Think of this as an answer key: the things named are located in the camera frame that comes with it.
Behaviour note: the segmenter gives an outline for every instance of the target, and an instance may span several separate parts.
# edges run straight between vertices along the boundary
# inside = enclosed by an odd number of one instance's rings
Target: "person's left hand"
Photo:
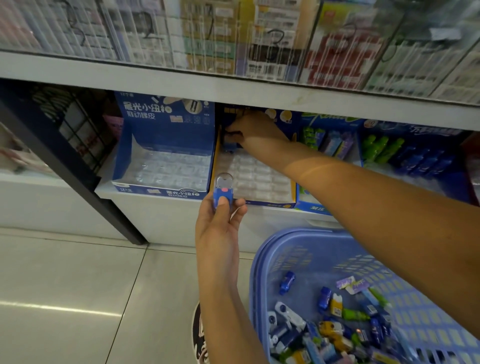
[[[200,291],[212,292],[219,287],[236,288],[239,273],[238,231],[246,213],[247,206],[243,198],[230,206],[227,198],[220,197],[215,212],[212,193],[200,204],[195,225]]]

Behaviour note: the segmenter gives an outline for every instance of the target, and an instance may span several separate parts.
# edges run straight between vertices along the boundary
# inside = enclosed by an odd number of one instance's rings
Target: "blue plastic basket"
[[[280,296],[287,271],[296,274],[290,291]],[[364,278],[389,300],[393,319],[419,362],[480,364],[480,342],[425,295],[369,255],[346,231],[287,229],[272,235],[258,250],[250,272],[250,320],[269,356],[267,311],[282,301],[305,320],[320,321],[316,302],[322,286],[339,279]],[[344,306],[357,303],[342,291]]]

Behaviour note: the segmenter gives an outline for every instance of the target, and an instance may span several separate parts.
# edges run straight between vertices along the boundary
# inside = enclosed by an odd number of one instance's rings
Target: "yellow circle on box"
[[[265,114],[270,116],[272,119],[275,119],[276,111],[274,109],[267,109],[265,110]]]
[[[281,121],[289,121],[292,119],[292,112],[290,110],[283,110],[280,113],[280,120]]]

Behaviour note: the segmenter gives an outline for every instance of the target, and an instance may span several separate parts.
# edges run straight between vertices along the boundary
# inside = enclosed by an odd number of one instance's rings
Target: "fingernail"
[[[220,196],[220,198],[218,199],[218,205],[225,205],[227,204],[228,205],[228,198],[226,198],[225,196]]]

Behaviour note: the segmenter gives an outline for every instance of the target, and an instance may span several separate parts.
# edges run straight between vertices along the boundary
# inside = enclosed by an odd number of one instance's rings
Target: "pink package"
[[[123,118],[119,116],[103,115],[103,119],[112,131],[115,139],[120,140],[121,129],[123,126]]]

